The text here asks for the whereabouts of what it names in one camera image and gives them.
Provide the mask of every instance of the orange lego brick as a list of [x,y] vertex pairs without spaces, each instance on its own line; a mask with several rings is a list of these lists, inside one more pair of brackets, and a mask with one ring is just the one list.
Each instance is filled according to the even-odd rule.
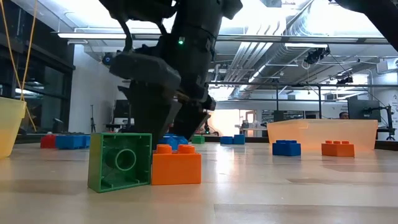
[[172,153],[169,145],[157,145],[152,161],[152,185],[200,184],[201,154],[191,145],[179,145]]
[[355,157],[354,145],[349,141],[325,141],[322,143],[323,156]]

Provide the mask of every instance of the lego stud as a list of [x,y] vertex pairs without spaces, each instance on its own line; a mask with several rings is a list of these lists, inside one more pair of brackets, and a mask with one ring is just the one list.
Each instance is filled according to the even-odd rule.
[[156,146],[156,153],[157,154],[171,154],[172,147],[168,144],[158,144]]
[[195,153],[195,146],[179,145],[178,146],[178,153],[179,154],[194,154]]
[[136,153],[131,149],[111,149],[105,157],[106,165],[120,171],[131,170],[136,162]]

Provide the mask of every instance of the yellow rope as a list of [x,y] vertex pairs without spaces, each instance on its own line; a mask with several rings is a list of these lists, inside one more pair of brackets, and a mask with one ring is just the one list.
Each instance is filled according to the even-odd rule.
[[[11,41],[10,41],[10,36],[9,36],[9,33],[8,33],[7,20],[6,20],[6,13],[5,13],[5,11],[4,11],[4,4],[3,4],[3,1],[2,1],[2,0],[0,0],[0,5],[1,5],[1,13],[2,13],[2,19],[3,19],[3,23],[4,23],[4,28],[5,28],[5,30],[6,30],[6,37],[7,37],[7,43],[8,43],[8,50],[9,50],[9,53],[10,53],[10,56],[11,56],[12,67],[13,67],[13,69],[14,69],[14,73],[15,73],[15,76],[16,76],[16,79],[17,79],[17,82],[18,82],[19,89],[21,90],[21,98],[20,98],[20,100],[25,101],[25,97],[24,97],[24,87],[25,87],[25,79],[26,79],[26,76],[27,76],[27,69],[28,69],[28,66],[29,66],[30,50],[31,50],[31,48],[32,48],[33,33],[34,33],[35,22],[36,22],[37,0],[35,0],[35,7],[34,7],[34,13],[33,13],[33,23],[32,23],[32,30],[31,30],[31,32],[30,32],[30,41],[29,41],[29,46],[28,46],[28,51],[27,51],[27,59],[26,59],[26,66],[25,66],[24,78],[23,78],[23,80],[22,80],[22,86],[21,86],[21,82],[19,81],[18,70],[17,70],[16,64],[15,64],[15,61],[14,61],[14,56],[12,55]],[[32,119],[32,117],[31,117],[31,115],[30,115],[29,110],[28,110],[27,107],[26,107],[26,111],[27,111],[28,117],[29,117],[29,119],[30,119],[30,122],[31,122],[32,125],[33,125],[33,129],[34,129],[35,132],[36,132],[36,131],[37,131],[36,125],[34,124],[33,119]]]

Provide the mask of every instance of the translucent plastic bin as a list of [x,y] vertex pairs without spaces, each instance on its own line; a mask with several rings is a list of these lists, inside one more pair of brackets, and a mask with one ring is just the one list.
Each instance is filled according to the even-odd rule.
[[11,154],[26,102],[0,97],[0,159]]
[[267,125],[269,142],[296,140],[303,151],[320,151],[326,140],[349,141],[355,150],[373,150],[376,120],[297,119]]

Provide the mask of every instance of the green lego brick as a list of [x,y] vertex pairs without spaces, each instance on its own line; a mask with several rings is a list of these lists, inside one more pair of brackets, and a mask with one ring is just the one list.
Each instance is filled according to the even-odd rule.
[[91,135],[88,187],[102,193],[150,184],[152,135]]
[[204,136],[193,136],[192,137],[192,144],[204,144],[205,137]]

